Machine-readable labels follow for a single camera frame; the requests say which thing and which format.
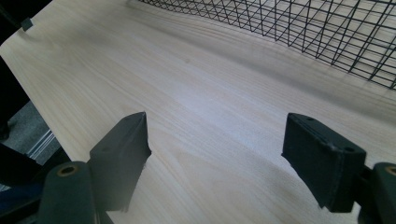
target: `black wire mesh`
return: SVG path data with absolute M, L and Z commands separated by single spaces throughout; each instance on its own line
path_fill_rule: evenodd
M 395 0 L 140 1 L 226 22 L 396 89 Z

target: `wooden table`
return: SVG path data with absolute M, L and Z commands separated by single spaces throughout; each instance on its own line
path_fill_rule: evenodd
M 125 0 L 55 0 L 33 22 L 0 54 L 72 160 L 148 114 L 153 154 L 116 223 L 356 223 L 280 156 L 289 112 L 396 162 L 395 91 L 259 36 Z

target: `light wood surface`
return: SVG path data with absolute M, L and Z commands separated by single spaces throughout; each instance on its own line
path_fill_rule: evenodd
M 124 0 L 55 0 L 33 23 L 0 54 L 72 160 L 148 114 L 153 154 L 116 223 L 356 223 L 280 156 L 288 112 L 396 162 L 395 91 L 258 36 Z

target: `metal grid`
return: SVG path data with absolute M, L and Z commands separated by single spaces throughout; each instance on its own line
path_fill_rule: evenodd
M 226 22 L 396 89 L 396 0 L 140 0 Z

